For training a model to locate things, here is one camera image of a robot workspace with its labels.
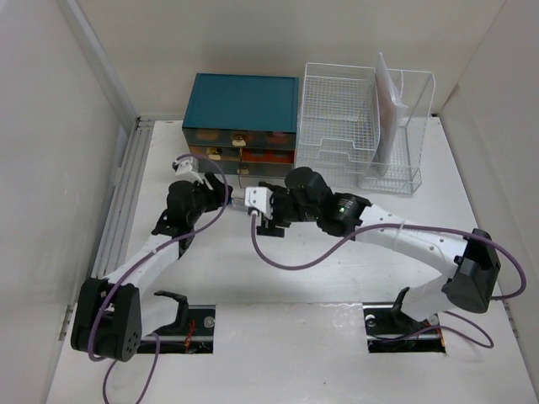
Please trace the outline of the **teal desktop drawer cabinet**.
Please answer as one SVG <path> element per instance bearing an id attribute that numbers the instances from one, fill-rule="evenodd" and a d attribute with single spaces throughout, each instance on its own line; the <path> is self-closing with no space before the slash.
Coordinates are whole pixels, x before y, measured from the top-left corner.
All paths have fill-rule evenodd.
<path id="1" fill-rule="evenodd" d="M 229 175 L 283 179 L 298 132 L 297 77 L 198 73 L 182 124 L 189 151 Z"/>

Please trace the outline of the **clear mesh zipper pouch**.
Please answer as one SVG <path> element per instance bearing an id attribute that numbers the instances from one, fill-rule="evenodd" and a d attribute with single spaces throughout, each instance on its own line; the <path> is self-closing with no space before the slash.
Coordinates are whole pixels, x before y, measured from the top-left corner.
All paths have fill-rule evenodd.
<path id="1" fill-rule="evenodd" d="M 380 135 L 375 164 L 378 174 L 384 176 L 390 168 L 393 145 L 408 106 L 403 103 L 381 52 L 375 66 L 375 84 Z"/>

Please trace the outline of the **clear staples box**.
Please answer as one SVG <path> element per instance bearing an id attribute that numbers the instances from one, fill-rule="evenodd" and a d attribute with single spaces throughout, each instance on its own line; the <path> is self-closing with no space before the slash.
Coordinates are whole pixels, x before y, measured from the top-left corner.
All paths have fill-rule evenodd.
<path id="1" fill-rule="evenodd" d="M 231 198 L 228 206 L 234 210 L 239 210 L 239 211 L 248 210 L 248 208 L 245 206 L 244 200 L 241 198 Z"/>

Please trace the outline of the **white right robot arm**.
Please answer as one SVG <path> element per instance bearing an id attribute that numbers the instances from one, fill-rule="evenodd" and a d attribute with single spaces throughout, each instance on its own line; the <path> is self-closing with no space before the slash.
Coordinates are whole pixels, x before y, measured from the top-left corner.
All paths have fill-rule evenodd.
<path id="1" fill-rule="evenodd" d="M 390 321 L 407 332 L 429 316 L 451 308 L 476 314 L 488 310 L 501 267 L 491 236 L 414 225 L 368 199 L 335 193 L 309 167 L 287 174 L 283 186 L 261 182 L 245 192 L 252 236 L 282 237 L 296 222 L 313 222 L 324 233 L 387 248 L 424 263 L 439 276 L 417 287 L 406 287 L 390 310 Z"/>

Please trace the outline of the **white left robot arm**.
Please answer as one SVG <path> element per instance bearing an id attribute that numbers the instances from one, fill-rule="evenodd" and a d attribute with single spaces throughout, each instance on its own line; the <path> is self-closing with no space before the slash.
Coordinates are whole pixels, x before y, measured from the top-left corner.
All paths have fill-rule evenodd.
<path id="1" fill-rule="evenodd" d="M 159 290 L 150 304 L 142 297 L 157 277 L 186 253 L 195 235 L 196 222 L 205 213 L 222 215 L 233 188 L 214 173 L 195 180 L 179 180 L 168 188 L 166 208 L 157 219 L 143 247 L 122 266 L 103 278 L 86 279 L 80 289 L 70 344 L 92 361 L 129 361 L 141 340 L 164 327 L 182 332 L 188 312 L 185 297 Z"/>

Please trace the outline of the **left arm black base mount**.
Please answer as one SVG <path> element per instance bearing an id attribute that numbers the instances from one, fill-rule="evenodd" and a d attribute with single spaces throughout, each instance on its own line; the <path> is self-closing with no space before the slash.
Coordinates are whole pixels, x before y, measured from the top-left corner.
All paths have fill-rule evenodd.
<path id="1" fill-rule="evenodd" d="M 137 352 L 153 354 L 211 354 L 216 308 L 194 305 L 185 295 L 159 290 L 141 303 L 142 338 Z"/>

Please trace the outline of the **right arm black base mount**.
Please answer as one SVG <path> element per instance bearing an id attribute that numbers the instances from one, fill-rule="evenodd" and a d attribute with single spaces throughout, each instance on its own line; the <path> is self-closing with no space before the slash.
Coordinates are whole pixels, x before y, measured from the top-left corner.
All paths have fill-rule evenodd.
<path id="1" fill-rule="evenodd" d="M 366 328 L 366 345 L 370 354 L 444 354 L 441 331 L 434 328 L 439 324 L 434 316 L 434 324 L 428 320 L 418 322 L 402 313 L 403 298 L 409 287 L 401 290 L 396 300 L 374 302 L 363 305 Z"/>

